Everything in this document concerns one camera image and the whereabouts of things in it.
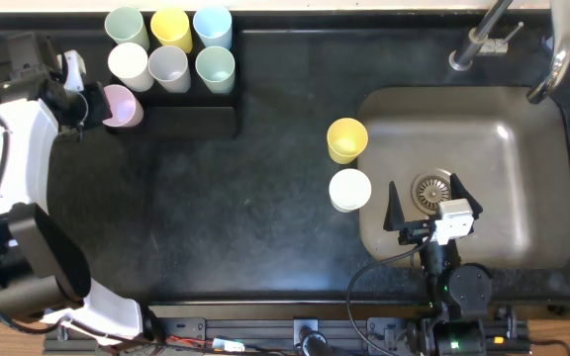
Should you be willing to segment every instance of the yellow cup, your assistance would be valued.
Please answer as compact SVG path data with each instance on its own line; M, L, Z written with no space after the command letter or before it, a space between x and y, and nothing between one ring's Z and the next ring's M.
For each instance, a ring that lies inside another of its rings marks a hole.
M159 10L150 20L150 29L163 45L180 47L185 53L193 50L190 21L182 9Z
M366 128L356 119L337 120L327 132L329 156L339 164L346 164L355 159L366 148L366 143L368 143Z

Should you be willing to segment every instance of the black countertop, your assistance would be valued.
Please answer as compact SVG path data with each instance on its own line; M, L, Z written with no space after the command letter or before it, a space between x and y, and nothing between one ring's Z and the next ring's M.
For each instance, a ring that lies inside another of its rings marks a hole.
M112 42L102 15L3 19L10 17L0 16L0 60L7 59L7 35L43 30L77 49L93 79L109 83ZM506 16L497 30L503 34L525 21L507 55L453 71L449 53L480 19L236 15L240 135L147 141L91 130L82 143L53 148L49 213L82 248L94 279L124 297L339 301L372 258L360 241L357 213L331 205L328 184L343 167L328 156L327 128L355 117L367 94L387 86L535 85L548 69L539 45L550 34L548 12ZM6 73L0 68L0 81ZM555 100L570 142L570 69ZM570 300L570 263L493 273L497 301ZM419 270L377 268L356 288L362 301L426 299Z

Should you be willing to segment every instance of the sink drain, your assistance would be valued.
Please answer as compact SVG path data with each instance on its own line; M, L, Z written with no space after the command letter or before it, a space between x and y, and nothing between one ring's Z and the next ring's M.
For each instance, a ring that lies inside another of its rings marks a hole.
M450 174L442 169L420 174L413 182L413 201L426 214L436 213L440 202L450 200Z

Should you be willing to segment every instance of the sink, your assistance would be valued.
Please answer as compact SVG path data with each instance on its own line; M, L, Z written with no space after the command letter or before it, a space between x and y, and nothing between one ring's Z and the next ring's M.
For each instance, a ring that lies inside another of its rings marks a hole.
M421 220L449 199L447 179L456 173L484 210L474 233L457 241L463 262L530 269L569 262L570 160L562 113L549 99L530 104L527 90L404 87L365 98L357 116L369 142L357 165L373 194L359 212L360 235L375 258L412 248L382 227L389 183L395 181L406 220Z

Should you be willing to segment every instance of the plastic cup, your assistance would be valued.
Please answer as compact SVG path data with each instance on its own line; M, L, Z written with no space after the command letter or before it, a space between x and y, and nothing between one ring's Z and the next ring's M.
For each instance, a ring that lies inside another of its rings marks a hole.
M203 8L193 17L195 32L204 46L222 46L230 49L233 45L233 16L223 6Z
M109 53L107 63L109 70L133 91L146 91L153 85L147 69L148 55L137 44L118 44Z
M195 69L211 92L227 94L233 91L235 57L229 50L219 46L205 48L197 55Z
M112 84L105 87L112 117L103 121L108 127L130 128L139 124L144 117L143 106L134 93L122 85Z
M133 43L144 50L150 47L143 14L137 9L122 7L110 12L105 18L105 32L118 45Z
M366 148L367 143L366 128L356 119L339 119L327 132L329 156L335 163L346 164L353 161Z
M190 89L188 57L176 46L165 45L154 50L148 58L148 71L171 93L186 93Z
M371 181L357 169L343 169L329 183L329 195L334 208L349 213L362 208L371 198Z
M150 20L150 29L163 45L174 45L186 53L193 50L190 34L190 21L182 9L169 8L159 10Z

